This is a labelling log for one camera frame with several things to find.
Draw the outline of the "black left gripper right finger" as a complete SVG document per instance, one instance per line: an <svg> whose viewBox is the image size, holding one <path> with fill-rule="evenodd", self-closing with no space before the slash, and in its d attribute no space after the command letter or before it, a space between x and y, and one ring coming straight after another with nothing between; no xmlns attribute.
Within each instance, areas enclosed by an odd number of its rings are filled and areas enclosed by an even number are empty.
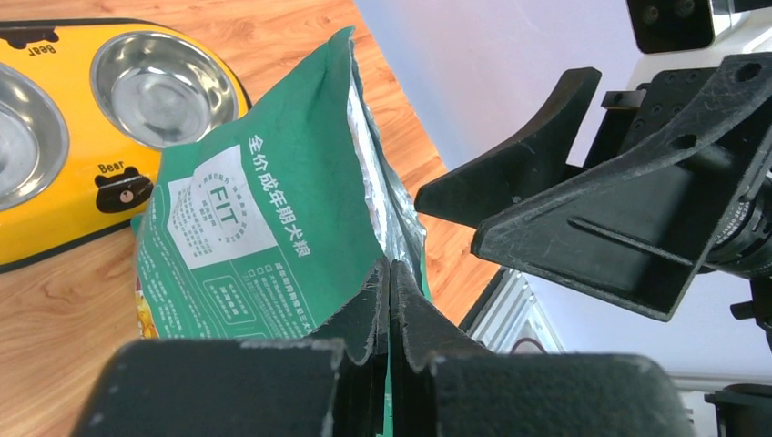
<svg viewBox="0 0 772 437"><path fill-rule="evenodd" d="M397 436L689 436L674 384L631 354L497 354L390 267L393 432Z"/></svg>

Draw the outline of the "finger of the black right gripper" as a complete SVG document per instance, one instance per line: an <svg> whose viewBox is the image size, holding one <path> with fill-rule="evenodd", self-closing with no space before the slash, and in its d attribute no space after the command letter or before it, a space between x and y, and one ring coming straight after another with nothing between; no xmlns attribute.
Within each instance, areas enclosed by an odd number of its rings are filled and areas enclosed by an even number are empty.
<svg viewBox="0 0 772 437"><path fill-rule="evenodd" d="M422 186L420 213L477 228L486 219L558 184L602 73L566 70L535 115L479 157Z"/></svg>

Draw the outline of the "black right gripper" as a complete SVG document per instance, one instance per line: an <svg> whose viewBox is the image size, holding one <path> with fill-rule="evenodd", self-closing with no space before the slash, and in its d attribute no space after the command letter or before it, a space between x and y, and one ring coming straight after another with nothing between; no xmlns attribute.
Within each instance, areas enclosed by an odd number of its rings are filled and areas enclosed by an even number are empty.
<svg viewBox="0 0 772 437"><path fill-rule="evenodd" d="M585 172L486 219L472 252L655 320L703 269L771 318L771 55L666 70L608 110Z"/></svg>

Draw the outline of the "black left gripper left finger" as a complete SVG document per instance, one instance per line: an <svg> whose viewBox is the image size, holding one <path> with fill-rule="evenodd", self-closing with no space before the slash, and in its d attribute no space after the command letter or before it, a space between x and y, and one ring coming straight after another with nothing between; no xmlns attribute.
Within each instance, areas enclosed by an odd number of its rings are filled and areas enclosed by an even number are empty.
<svg viewBox="0 0 772 437"><path fill-rule="evenodd" d="M136 340L96 380L75 436L376 436L390 264L301 339Z"/></svg>

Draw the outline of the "green pet food bag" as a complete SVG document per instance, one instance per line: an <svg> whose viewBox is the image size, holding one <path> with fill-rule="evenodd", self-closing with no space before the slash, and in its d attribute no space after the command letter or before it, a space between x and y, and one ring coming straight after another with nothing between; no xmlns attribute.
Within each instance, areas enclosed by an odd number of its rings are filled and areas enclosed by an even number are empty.
<svg viewBox="0 0 772 437"><path fill-rule="evenodd" d="M144 340L301 339L378 259L425 284L426 231L335 32L243 118L166 149L137 230Z"/></svg>

